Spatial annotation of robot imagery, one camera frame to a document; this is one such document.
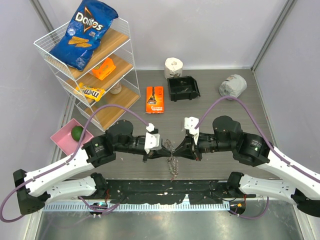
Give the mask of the keys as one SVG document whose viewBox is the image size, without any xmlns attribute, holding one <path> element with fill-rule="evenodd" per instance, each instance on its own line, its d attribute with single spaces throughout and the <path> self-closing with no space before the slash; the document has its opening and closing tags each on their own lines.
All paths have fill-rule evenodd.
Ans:
<svg viewBox="0 0 320 240">
<path fill-rule="evenodd" d="M 176 86 L 174 87 L 175 93 L 185 93 L 185 92 L 190 92 L 191 90 L 192 90 L 192 87 L 190 83 L 186 80 L 179 80 L 176 83 Z"/>
</svg>

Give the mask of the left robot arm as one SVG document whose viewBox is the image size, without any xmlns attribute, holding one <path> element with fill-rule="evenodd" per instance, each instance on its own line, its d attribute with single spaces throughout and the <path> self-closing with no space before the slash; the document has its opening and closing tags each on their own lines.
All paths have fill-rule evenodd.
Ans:
<svg viewBox="0 0 320 240">
<path fill-rule="evenodd" d="M 141 155 L 142 160 L 170 157 L 171 151 L 164 147 L 159 131 L 153 125 L 146 128 L 145 135 L 133 136 L 134 126 L 128 120 L 119 120 L 92 138 L 78 151 L 46 167 L 13 173 L 20 213 L 28 215 L 42 209 L 46 204 L 73 196 L 103 198 L 107 184 L 101 174 L 93 173 L 80 180 L 70 180 L 82 172 L 90 171 L 116 159 L 116 153 Z"/>
</svg>

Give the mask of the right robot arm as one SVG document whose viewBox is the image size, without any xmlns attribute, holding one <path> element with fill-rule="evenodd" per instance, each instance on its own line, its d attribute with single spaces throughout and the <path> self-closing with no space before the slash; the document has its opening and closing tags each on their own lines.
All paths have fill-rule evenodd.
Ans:
<svg viewBox="0 0 320 240">
<path fill-rule="evenodd" d="M 199 119 L 184 119 L 185 138 L 173 156 L 200 161 L 203 154 L 232 152 L 234 160 L 277 176 L 278 180 L 262 179 L 232 172 L 226 191 L 232 197 L 258 195 L 295 205 L 303 213 L 320 216 L 320 175 L 282 153 L 263 137 L 246 133 L 241 124 L 223 115 L 212 122 L 213 133 L 195 128 Z"/>
</svg>

